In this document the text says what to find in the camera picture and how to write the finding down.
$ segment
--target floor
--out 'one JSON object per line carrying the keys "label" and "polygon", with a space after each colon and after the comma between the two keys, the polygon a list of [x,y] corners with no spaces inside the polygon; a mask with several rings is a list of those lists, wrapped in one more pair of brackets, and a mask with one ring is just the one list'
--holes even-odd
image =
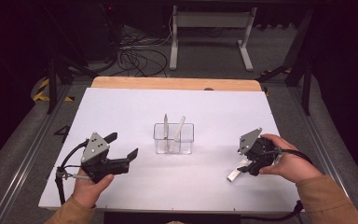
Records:
{"label": "floor", "polygon": [[[179,37],[177,69],[171,71],[167,68],[152,77],[255,79],[262,71],[272,70],[282,64],[296,29],[268,28],[262,31],[254,28],[248,43],[248,52],[255,68],[253,72],[245,70],[236,47],[236,41],[241,39],[242,34],[242,30],[224,30],[217,37],[209,37],[198,31],[187,31]],[[138,49],[153,49],[162,53],[165,58],[170,57],[169,42]],[[154,62],[166,63],[164,56],[154,51],[138,53]],[[101,66],[103,64],[94,63],[90,69]],[[160,65],[149,61],[148,66],[142,71],[153,74],[159,69]],[[120,71],[116,63],[100,75],[141,75],[136,69],[119,73]],[[328,115],[317,80],[312,80],[311,115],[305,116],[299,106],[301,84],[295,88],[285,87],[283,81],[286,76],[282,74],[262,83],[263,87],[268,88],[268,102],[281,136],[301,148],[319,169],[332,175],[358,208],[358,168]],[[36,102],[2,148],[0,223],[42,223],[53,214],[52,211],[39,208],[37,205],[62,147],[62,135],[57,135],[56,132],[65,125],[71,126],[84,91],[90,86],[91,81],[89,77],[75,76],[72,86],[59,84],[61,101],[56,109],[47,115],[48,102]],[[39,85],[40,82],[35,83],[35,89],[38,89]],[[75,100],[64,101],[65,96],[75,97]],[[310,223],[306,214],[302,214],[301,217],[303,223]],[[103,223],[103,214],[97,213],[92,223]],[[245,219],[241,223],[262,221]],[[297,218],[291,218],[280,223],[300,222]]]}

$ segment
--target brown wooden surface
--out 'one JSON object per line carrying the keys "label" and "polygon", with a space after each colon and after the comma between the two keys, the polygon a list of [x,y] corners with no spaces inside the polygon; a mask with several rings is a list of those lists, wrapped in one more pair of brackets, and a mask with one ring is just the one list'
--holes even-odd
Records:
{"label": "brown wooden surface", "polygon": [[91,87],[146,90],[262,91],[255,80],[172,78],[172,77],[96,77]]}

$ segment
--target human arm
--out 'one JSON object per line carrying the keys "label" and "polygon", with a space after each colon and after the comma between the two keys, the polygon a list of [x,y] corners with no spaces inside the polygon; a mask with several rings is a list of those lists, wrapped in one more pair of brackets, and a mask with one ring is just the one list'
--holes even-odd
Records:
{"label": "human arm", "polygon": [[[263,134],[275,146],[298,150],[274,134]],[[278,164],[263,167],[261,175],[281,175],[296,183],[298,195],[313,223],[358,223],[358,211],[345,192],[328,175],[323,175],[302,158],[283,153]]]}
{"label": "human arm", "polygon": [[[79,174],[86,175],[81,169]],[[95,203],[112,183],[113,178],[113,175],[107,175],[97,184],[91,180],[77,179],[72,196],[45,224],[90,223],[95,212]]]}

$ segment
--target white tabletop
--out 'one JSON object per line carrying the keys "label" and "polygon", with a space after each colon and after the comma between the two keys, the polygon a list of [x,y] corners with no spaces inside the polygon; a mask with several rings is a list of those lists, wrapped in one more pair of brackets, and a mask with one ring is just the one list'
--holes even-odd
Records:
{"label": "white tabletop", "polygon": [[[186,122],[195,127],[193,153],[156,154],[153,128],[163,122]],[[256,128],[279,134],[262,91],[168,91],[87,89],[62,152],[66,155],[92,132],[102,137],[117,132],[108,159],[125,158],[139,148],[130,172],[116,175],[97,207],[104,211],[251,213],[293,211],[296,186],[276,175],[242,174],[226,177],[243,159],[237,153],[240,136]],[[80,164],[80,149],[67,164]],[[60,207],[51,171],[40,207]],[[67,169],[75,174],[77,169]],[[64,180],[69,197],[75,180]]]}

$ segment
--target pen holder compartment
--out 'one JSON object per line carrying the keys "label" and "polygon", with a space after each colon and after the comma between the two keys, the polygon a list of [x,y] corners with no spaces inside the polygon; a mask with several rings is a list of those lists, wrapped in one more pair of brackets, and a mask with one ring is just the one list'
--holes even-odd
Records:
{"label": "pen holder compartment", "polygon": [[153,138],[158,154],[191,154],[194,142],[194,124],[184,123],[177,141],[175,141],[178,128],[178,123],[168,123],[166,134],[164,123],[155,124]]}

